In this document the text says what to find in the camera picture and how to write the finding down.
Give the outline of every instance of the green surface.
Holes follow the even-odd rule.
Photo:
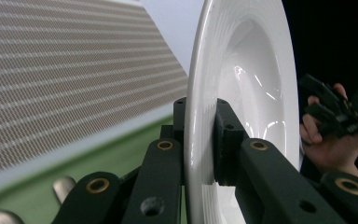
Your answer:
[[[69,175],[76,181],[85,175],[105,171],[123,176],[142,164],[149,143],[159,138],[160,125],[172,124],[172,117],[162,119],[131,134],[95,148],[69,161],[54,164],[43,172],[0,187],[0,209],[19,215],[25,223],[51,223],[60,206],[52,184]],[[182,214],[186,223],[186,214]]]

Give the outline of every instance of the metal mesh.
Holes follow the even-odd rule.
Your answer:
[[[142,7],[0,1],[0,171],[186,94]]]

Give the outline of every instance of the white plate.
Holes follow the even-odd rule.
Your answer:
[[[233,189],[227,194],[213,185],[212,127],[218,97],[231,104],[251,137],[269,140],[298,166],[296,70],[281,1],[204,4],[186,104],[186,201],[191,223],[232,222],[223,207],[237,206],[224,203]]]

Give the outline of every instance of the hand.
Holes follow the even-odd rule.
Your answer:
[[[345,89],[336,84],[333,89],[347,98]],[[319,104],[319,99],[310,96],[308,104]],[[300,135],[307,157],[324,174],[331,171],[345,172],[358,176],[355,161],[358,157],[358,133],[337,138],[333,133],[322,137],[318,132],[321,122],[309,114],[303,116],[300,124]]]

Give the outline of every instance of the dark background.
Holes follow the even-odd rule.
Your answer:
[[[309,73],[322,82],[358,89],[358,0],[282,0],[292,37],[297,78]],[[300,117],[308,92],[298,89]],[[319,178],[307,161],[303,173]]]

